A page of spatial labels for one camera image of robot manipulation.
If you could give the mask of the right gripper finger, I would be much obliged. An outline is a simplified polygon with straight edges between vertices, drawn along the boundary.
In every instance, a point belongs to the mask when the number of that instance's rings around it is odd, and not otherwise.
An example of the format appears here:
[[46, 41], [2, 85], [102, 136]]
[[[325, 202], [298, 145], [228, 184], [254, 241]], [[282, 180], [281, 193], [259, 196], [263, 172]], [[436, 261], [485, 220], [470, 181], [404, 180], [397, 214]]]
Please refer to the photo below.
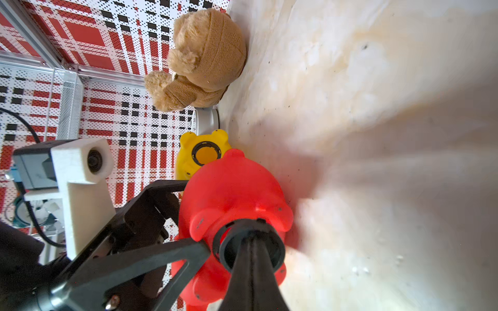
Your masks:
[[274, 275], [267, 233], [242, 240], [220, 310], [288, 310]]

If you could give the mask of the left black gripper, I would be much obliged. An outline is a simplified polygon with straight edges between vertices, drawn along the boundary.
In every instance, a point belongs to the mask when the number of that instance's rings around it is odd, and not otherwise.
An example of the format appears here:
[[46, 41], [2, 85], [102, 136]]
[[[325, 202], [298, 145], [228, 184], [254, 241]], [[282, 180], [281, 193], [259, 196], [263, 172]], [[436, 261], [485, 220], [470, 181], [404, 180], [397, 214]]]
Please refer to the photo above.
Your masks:
[[170, 310], [210, 256], [203, 242], [165, 242], [185, 181], [155, 181], [71, 260], [39, 263], [43, 244], [1, 225], [2, 310]]

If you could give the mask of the yellow piggy bank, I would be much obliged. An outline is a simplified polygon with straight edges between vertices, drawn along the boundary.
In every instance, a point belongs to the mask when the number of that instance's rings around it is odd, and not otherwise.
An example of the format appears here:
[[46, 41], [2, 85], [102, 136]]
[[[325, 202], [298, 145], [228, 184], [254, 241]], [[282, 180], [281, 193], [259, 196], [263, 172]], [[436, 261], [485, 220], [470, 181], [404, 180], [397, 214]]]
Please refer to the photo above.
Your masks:
[[231, 149], [228, 134], [221, 129], [209, 135], [187, 132], [180, 137], [180, 150], [175, 162], [175, 179], [190, 180], [203, 166], [221, 159]]

